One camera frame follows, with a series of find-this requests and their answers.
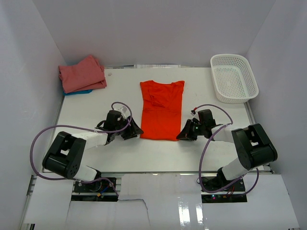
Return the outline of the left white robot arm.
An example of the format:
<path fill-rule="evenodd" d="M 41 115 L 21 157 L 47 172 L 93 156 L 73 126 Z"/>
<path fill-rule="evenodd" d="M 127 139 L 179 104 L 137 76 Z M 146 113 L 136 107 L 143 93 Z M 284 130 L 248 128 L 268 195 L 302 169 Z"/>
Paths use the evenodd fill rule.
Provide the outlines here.
<path fill-rule="evenodd" d="M 43 167 L 65 179 L 84 181 L 90 191 L 101 187 L 98 170 L 82 165 L 86 150 L 111 143 L 116 136 L 124 140 L 136 138 L 143 131 L 124 108 L 110 110 L 106 119 L 98 123 L 93 132 L 69 134 L 61 131 L 55 137 L 43 159 Z"/>

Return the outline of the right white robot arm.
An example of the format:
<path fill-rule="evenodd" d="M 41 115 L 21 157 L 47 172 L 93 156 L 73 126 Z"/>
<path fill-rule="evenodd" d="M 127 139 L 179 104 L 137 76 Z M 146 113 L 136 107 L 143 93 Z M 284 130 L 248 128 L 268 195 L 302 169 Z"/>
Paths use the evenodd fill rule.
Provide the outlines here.
<path fill-rule="evenodd" d="M 233 143 L 237 153 L 237 158 L 218 169 L 214 178 L 199 176 L 198 183 L 205 192 L 228 191 L 249 171 L 277 160 L 277 150 L 261 124 L 237 128 L 232 123 L 217 124 L 209 109 L 191 112 L 198 117 L 186 121 L 178 140 L 196 141 L 203 136 L 208 140 L 205 148 L 212 141 L 223 141 Z"/>

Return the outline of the orange t shirt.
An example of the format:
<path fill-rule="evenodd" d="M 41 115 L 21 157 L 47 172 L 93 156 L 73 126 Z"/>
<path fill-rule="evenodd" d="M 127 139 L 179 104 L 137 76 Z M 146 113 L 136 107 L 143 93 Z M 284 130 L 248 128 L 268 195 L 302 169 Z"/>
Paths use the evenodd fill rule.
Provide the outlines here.
<path fill-rule="evenodd" d="M 142 139 L 176 141 L 181 131 L 182 97 L 185 82 L 170 84 L 148 80 L 140 83 L 143 109 Z"/>

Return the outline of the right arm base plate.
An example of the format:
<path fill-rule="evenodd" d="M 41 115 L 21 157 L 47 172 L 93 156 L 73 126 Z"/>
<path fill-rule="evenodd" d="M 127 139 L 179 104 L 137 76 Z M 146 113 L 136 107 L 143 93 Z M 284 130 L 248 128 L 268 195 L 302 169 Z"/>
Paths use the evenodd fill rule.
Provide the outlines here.
<path fill-rule="evenodd" d="M 202 177 L 202 183 L 206 190 L 215 191 L 220 189 L 218 183 L 213 182 L 213 176 Z M 248 201 L 245 184 L 243 179 L 238 180 L 230 187 L 215 193 L 207 193 L 201 191 L 201 199 L 203 204 L 221 204 L 221 203 L 246 203 Z"/>

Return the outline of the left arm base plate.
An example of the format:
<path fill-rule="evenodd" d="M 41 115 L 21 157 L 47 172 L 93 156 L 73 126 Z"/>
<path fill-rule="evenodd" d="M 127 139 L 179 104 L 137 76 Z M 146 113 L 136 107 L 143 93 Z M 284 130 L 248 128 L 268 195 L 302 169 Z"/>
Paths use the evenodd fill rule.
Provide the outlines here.
<path fill-rule="evenodd" d="M 109 177 L 91 184 L 76 182 L 73 187 L 71 200 L 83 202 L 117 202 L 118 196 L 114 192 L 116 177 Z"/>

